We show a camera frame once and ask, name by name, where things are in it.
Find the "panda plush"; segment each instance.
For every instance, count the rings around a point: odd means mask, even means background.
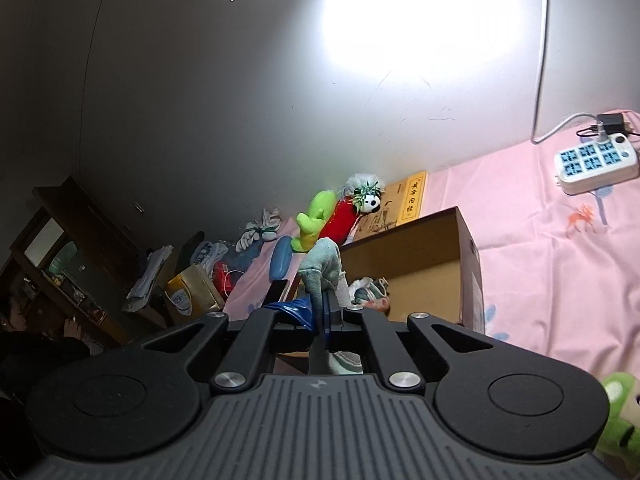
[[[342,245],[360,216],[379,211],[384,190],[384,183],[374,174],[356,173],[349,177],[333,214],[318,238],[330,238]]]

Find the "green plush toy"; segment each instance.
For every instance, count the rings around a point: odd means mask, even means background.
[[[296,216],[296,222],[300,226],[300,236],[293,238],[291,247],[298,253],[306,253],[318,241],[318,235],[326,224],[326,221],[334,212],[338,199],[333,191],[321,191],[318,193],[305,213]]]
[[[609,418],[596,449],[620,457],[634,474],[640,468],[640,381],[616,372],[602,385],[609,397]]]

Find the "charger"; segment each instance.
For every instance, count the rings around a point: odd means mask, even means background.
[[[598,114],[596,118],[602,123],[602,127],[607,135],[626,135],[625,118],[622,114]]]

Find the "wooden cabinet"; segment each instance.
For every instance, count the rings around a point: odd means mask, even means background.
[[[138,247],[71,177],[33,192],[42,208],[11,245],[0,272],[0,294],[17,297],[28,330],[59,333],[64,320],[75,317],[106,348],[156,332],[144,317],[122,311],[146,262]],[[67,245],[72,257],[52,266]]]

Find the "cardboard box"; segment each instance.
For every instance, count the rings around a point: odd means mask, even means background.
[[[360,218],[353,240],[362,240],[419,218],[427,180],[427,172],[421,171],[388,184],[380,199],[382,207],[377,213]]]
[[[476,245],[455,207],[340,248],[347,281],[389,282],[389,319],[428,312],[484,333],[482,277]]]
[[[176,324],[225,306],[225,300],[199,264],[187,267],[166,284],[165,299]]]

